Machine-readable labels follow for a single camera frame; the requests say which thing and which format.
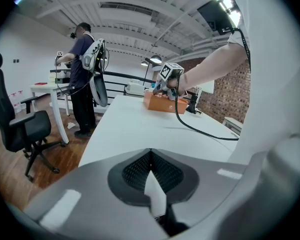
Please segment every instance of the table leg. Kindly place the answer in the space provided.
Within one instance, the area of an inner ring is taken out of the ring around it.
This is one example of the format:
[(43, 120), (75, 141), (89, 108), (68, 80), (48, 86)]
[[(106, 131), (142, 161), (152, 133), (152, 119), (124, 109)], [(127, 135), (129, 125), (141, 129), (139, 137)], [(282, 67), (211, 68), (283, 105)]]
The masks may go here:
[[(32, 97), (36, 97), (36, 93), (35, 92), (32, 92)], [(33, 108), (34, 112), (38, 112), (35, 100), (32, 101), (32, 108)]]
[(69, 114), (68, 95), (64, 95), (64, 101), (65, 101), (65, 112), (66, 112), (66, 115), (70, 116), (70, 114)]
[(69, 140), (68, 140), (64, 125), (62, 123), (61, 115), (60, 115), (57, 91), (51, 90), (50, 94), (51, 94), (51, 101), (52, 101), (52, 110), (53, 110), (53, 115), (54, 115), (54, 118), (56, 121), (56, 125), (58, 126), (58, 129), (61, 134), (63, 142), (67, 144), (69, 142)]

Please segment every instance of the floor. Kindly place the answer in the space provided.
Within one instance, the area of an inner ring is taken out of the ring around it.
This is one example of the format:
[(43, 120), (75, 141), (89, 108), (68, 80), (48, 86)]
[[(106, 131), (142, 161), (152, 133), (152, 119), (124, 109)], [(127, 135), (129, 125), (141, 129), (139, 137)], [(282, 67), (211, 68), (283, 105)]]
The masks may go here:
[[(51, 134), (46, 138), (48, 142), (60, 141), (61, 136), (57, 128), (53, 110), (49, 106), (50, 102), (50, 96), (43, 97), (37, 101), (37, 108), (38, 110), (47, 111), (51, 121)], [(18, 113), (17, 117), (25, 113), (25, 110), (23, 110)], [(60, 169), (60, 173), (52, 173), (38, 157), (30, 170), (30, 175), (34, 177), (33, 183), (28, 181), (24, 175), (28, 163), (28, 160), (24, 157), (24, 153), (22, 151), (17, 153), (7, 151), (2, 143), (0, 133), (0, 193), (6, 202), (15, 205), (21, 210), (26, 207), (36, 194), (77, 168), (88, 144), (89, 138), (81, 139), (74, 137), (74, 132), (79, 127), (67, 128), (68, 123), (77, 123), (72, 111), (70, 110), (70, 116), (66, 115), (65, 109), (60, 109), (60, 113), (69, 143), (66, 147), (55, 146), (43, 151), (49, 162)], [(102, 114), (96, 114), (97, 124), (101, 116)]]

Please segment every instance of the chair armrest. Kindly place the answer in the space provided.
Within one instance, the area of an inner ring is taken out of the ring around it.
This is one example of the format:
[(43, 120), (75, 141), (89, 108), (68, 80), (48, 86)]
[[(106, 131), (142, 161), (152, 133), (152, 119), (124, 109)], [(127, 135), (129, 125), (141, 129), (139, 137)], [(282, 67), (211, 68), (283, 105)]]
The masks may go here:
[(24, 103), (30, 103), (30, 102), (32, 102), (32, 101), (35, 101), (36, 99), (38, 99), (37, 96), (36, 96), (36, 97), (31, 97), (31, 98), (26, 98), (26, 99), (20, 101), (20, 103), (21, 103), (21, 104), (24, 104)]
[(17, 127), (20, 125), (23, 125), (25, 122), (30, 121), (31, 119), (35, 118), (35, 112), (26, 114), (25, 116), (21, 117), (21, 118), (15, 118), (13, 120), (10, 121), (9, 126), (12, 127)]

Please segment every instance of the white sleeve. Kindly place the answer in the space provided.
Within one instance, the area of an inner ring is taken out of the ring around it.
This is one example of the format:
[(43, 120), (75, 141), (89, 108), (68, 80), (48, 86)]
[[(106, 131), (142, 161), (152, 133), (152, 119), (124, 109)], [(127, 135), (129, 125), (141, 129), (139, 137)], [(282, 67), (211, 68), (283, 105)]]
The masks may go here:
[[(244, 19), (243, 19), (242, 16), (240, 17), (240, 21), (239, 21), (239, 24), (238, 24), (238, 29), (241, 29), (241, 31), (244, 35), (245, 41), (246, 41), (246, 43), (247, 43), (247, 45), (250, 49), (249, 37), (248, 37), (247, 30), (246, 30), (245, 22), (244, 22)], [(240, 34), (239, 31), (235, 31), (233, 34), (231, 34), (229, 36), (228, 43), (239, 44), (242, 47), (244, 46), (244, 43), (242, 42), (241, 34)]]

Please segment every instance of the man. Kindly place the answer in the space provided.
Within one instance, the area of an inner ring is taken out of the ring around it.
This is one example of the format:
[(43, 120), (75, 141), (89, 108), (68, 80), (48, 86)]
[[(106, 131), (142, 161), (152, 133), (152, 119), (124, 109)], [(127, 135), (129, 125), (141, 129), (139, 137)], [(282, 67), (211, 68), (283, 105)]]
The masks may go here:
[[(236, 2), (244, 19), (239, 28), (249, 39), (251, 90), (240, 140), (229, 161), (248, 164), (253, 154), (300, 134), (300, 27), (280, 0)], [(180, 77), (179, 89), (223, 77), (246, 59), (236, 31), (227, 45)], [(176, 80), (168, 85), (175, 87)]]
[(72, 61), (70, 74), (70, 94), (73, 106), (73, 114), (80, 126), (80, 130), (74, 135), (78, 138), (90, 137), (90, 129), (96, 127), (96, 117), (93, 106), (93, 96), (89, 84), (91, 73), (82, 66), (80, 56), (85, 54), (94, 40), (89, 35), (91, 26), (88, 23), (80, 23), (75, 29), (77, 41), (72, 49), (56, 60), (56, 64)]

